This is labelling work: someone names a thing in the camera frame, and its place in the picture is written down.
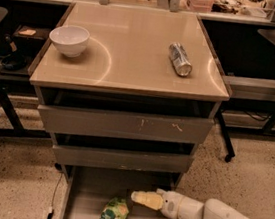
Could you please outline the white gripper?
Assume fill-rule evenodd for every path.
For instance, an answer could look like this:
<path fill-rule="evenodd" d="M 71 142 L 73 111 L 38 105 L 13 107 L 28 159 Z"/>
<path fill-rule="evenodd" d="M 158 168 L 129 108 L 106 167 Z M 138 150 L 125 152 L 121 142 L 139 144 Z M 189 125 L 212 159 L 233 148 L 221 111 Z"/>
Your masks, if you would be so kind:
<path fill-rule="evenodd" d="M 204 204 L 175 191 L 135 191 L 131 193 L 131 199 L 155 211 L 160 210 L 169 219 L 203 219 Z"/>

